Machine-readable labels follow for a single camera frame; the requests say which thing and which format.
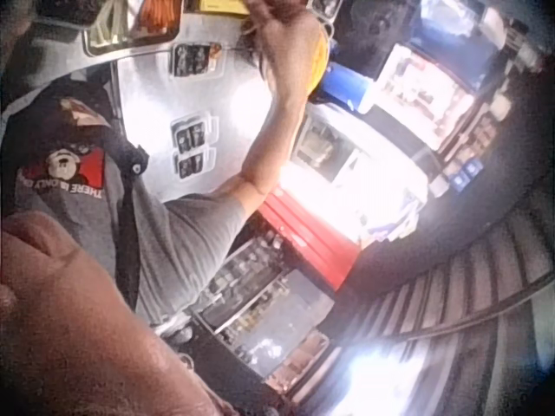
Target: yellow object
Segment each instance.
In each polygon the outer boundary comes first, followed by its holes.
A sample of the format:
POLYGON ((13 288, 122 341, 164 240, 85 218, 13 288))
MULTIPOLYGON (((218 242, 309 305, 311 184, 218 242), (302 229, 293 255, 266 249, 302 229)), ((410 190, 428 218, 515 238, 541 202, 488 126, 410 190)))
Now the yellow object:
POLYGON ((314 91, 323 77, 323 73, 328 66, 328 59, 330 57, 328 36, 322 29, 320 32, 320 40, 318 41, 317 52, 312 62, 312 76, 310 77, 309 94, 314 91))
POLYGON ((199 10, 209 13, 249 14, 241 0, 200 0, 199 10))

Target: gray t-shirt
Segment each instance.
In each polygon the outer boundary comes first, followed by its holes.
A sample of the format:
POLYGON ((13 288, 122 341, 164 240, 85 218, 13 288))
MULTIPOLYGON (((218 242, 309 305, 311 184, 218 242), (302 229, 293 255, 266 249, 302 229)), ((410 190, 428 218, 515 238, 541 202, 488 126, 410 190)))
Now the gray t-shirt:
MULTIPOLYGON (((111 276, 115 276, 121 175, 99 147, 65 146, 16 179, 17 211, 36 210, 60 222, 111 276)), ((245 222, 233 197, 190 195, 162 204, 139 179, 134 211, 140 246, 136 313, 159 324, 194 302, 225 259, 245 222)))

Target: skin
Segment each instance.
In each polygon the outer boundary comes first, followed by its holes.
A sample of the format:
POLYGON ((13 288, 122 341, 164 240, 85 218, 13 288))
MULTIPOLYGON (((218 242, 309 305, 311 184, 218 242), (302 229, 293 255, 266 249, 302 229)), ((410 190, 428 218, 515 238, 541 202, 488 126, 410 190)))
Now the skin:
MULTIPOLYGON (((248 0, 276 78, 272 109, 241 172, 219 192, 251 215, 278 182, 306 102, 319 23, 289 0, 248 0)), ((36 414, 233 414, 124 303, 107 272, 53 219, 3 221, 3 380, 36 414)))
POLYGON ((276 186, 281 167, 291 156, 321 29, 314 16, 292 0, 245 0, 245 4, 270 63, 276 88, 271 110, 241 172, 217 192, 237 198, 250 216, 276 186))

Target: blue container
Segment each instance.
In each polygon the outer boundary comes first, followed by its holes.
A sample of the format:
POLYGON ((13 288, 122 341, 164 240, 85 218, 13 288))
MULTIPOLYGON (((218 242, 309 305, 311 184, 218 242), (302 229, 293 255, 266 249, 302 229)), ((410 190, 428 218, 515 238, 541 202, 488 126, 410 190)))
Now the blue container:
POLYGON ((374 80, 336 62, 330 62, 323 74, 323 90, 344 102, 349 108, 365 114, 370 110, 370 88, 374 80))
POLYGON ((484 169, 484 165, 482 165, 482 162, 480 162, 478 158, 471 158, 467 163, 465 163, 463 169, 468 176, 475 178, 476 175, 484 169))
POLYGON ((472 179, 468 177, 464 170, 459 171, 455 175, 449 175, 449 182, 457 192, 462 192, 471 181, 472 179))

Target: man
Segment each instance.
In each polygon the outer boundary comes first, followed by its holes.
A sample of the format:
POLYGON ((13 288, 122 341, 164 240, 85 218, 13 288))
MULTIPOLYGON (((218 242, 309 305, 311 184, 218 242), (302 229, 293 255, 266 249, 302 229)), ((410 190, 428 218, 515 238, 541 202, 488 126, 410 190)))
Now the man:
POLYGON ((208 284, 278 182, 302 118, 319 24, 293 0, 245 3, 276 90, 241 172, 213 194, 165 204, 151 197, 140 179, 130 178, 140 161, 127 163, 129 172, 122 167, 101 108, 76 97, 77 90, 39 96, 19 114, 24 127, 17 137, 10 127, 6 133, 11 143, 3 146, 3 160, 11 172, 3 168, 3 215, 41 211, 54 218, 151 325, 189 306, 208 284))
MULTIPOLYGON (((13 158, 24 162, 13 183, 3 175, 3 202, 14 214, 3 221, 0 364, 4 387, 35 414, 235 414, 126 307, 114 284, 121 267, 115 239, 131 184, 140 247, 136 313, 160 323, 196 298, 277 183, 304 110, 320 29, 289 0, 246 5, 276 91, 241 172, 214 194, 163 205, 139 180, 126 182, 99 146, 113 142, 67 135, 91 125, 86 137, 105 133, 104 118, 59 91, 42 104, 54 105, 71 128, 25 120, 35 137, 9 147, 30 156, 13 158)), ((3 165, 13 165, 10 155, 3 149, 3 165)))

